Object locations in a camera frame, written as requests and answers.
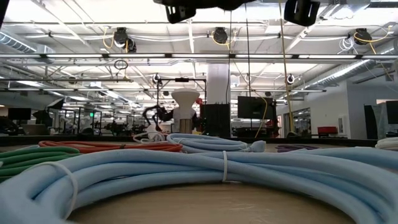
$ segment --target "white wall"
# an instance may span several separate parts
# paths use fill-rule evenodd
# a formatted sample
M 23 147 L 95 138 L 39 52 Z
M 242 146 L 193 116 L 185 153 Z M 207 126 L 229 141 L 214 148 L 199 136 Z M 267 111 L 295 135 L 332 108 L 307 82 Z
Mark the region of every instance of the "white wall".
M 338 118 L 346 117 L 346 136 L 351 137 L 348 119 L 348 97 L 346 82 L 339 83 L 336 87 L 325 88 L 326 93 L 310 93 L 305 101 L 292 101 L 292 111 L 311 109 L 312 134 L 318 134 L 318 127 L 338 127 Z M 278 106 L 277 115 L 289 112 L 288 106 Z
M 364 105 L 376 105 L 376 100 L 398 100 L 398 82 L 386 82 L 385 77 L 361 84 L 348 81 L 347 90 L 351 138 L 367 139 Z

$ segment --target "overhead pipe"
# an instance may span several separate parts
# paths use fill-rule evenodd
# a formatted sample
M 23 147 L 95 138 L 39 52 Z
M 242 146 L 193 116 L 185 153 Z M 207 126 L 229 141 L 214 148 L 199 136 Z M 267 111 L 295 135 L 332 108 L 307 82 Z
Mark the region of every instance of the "overhead pipe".
M 376 49 L 376 52 L 381 55 L 385 54 L 398 54 L 398 39 L 394 39 Z M 331 69 L 323 74 L 321 74 L 317 81 L 307 84 L 305 88 L 314 88 L 318 85 L 320 86 L 330 86 L 332 84 L 341 82 L 345 79 L 351 78 L 360 73 L 366 72 L 368 69 L 371 70 L 377 65 L 375 60 L 367 59 L 360 60 L 347 65 L 340 65 L 334 69 Z

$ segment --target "cable tie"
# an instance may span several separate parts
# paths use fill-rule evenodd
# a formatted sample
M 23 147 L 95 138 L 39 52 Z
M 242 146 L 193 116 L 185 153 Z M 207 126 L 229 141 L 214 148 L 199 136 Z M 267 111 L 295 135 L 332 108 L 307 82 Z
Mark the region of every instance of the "cable tie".
M 228 174 L 228 159 L 226 157 L 226 151 L 223 151 L 224 155 L 224 176 L 223 176 L 223 182 L 226 182 L 226 176 Z
M 70 202 L 69 211 L 67 212 L 67 214 L 64 217 L 64 219 L 66 220 L 70 216 L 70 214 L 72 213 L 73 209 L 75 208 L 77 194 L 78 194 L 78 190 L 79 190 L 77 179 L 67 167 L 65 167 L 64 165 L 62 165 L 61 163 L 58 163 L 58 162 L 42 162 L 40 164 L 36 164 L 36 165 L 24 170 L 23 172 L 26 172 L 26 171 L 31 170 L 33 168 L 36 168 L 36 167 L 39 167 L 39 166 L 44 166 L 44 165 L 51 165 L 51 166 L 56 166 L 58 168 L 61 168 L 61 170 L 65 171 L 65 173 L 69 176 L 69 178 L 70 178 L 70 180 L 72 182 L 73 195 L 72 195 L 72 200 Z

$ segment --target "red hose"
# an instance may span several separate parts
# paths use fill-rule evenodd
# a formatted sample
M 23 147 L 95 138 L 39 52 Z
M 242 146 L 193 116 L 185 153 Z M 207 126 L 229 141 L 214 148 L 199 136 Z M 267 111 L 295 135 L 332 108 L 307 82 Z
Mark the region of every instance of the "red hose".
M 148 149 L 155 151 L 180 152 L 182 149 L 181 144 L 169 144 L 169 143 L 127 145 L 127 144 L 100 144 L 100 143 L 80 142 L 80 141 L 64 141 L 64 142 L 41 141 L 39 142 L 39 146 L 72 147 L 78 149 L 81 153 L 101 152 L 101 151 L 108 151 L 114 149 Z

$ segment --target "computer monitor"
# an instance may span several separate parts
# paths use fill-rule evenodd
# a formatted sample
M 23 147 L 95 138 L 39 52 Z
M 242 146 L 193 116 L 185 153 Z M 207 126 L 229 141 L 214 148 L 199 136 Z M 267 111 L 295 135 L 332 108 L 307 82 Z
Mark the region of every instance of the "computer monitor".
M 267 101 L 267 113 L 265 119 L 275 118 L 275 104 L 272 98 L 264 98 Z M 238 118 L 262 119 L 266 103 L 261 97 L 238 96 Z
M 30 108 L 8 108 L 8 119 L 10 120 L 30 120 L 32 109 Z
M 387 119 L 389 124 L 398 124 L 398 101 L 387 101 Z

